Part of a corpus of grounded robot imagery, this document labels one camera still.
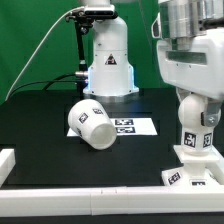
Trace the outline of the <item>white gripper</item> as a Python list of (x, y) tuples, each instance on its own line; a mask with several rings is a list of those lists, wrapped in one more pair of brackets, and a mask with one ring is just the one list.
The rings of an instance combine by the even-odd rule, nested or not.
[(201, 124), (217, 126), (222, 106), (219, 100), (224, 100), (224, 29), (211, 29), (195, 37), (188, 51), (173, 50), (168, 41), (159, 40), (157, 56), (162, 79), (177, 87), (180, 102), (186, 98), (185, 90), (209, 97)]

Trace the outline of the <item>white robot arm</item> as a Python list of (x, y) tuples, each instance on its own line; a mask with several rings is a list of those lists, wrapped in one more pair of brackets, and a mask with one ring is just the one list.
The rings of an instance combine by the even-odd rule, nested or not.
[[(84, 15), (94, 20), (95, 80), (107, 60), (125, 65), (126, 31), (117, 29), (114, 4), (118, 0), (81, 0)], [(151, 26), (164, 82), (205, 98), (199, 113), (204, 126), (220, 119), (224, 102), (224, 0), (158, 0), (159, 12)]]

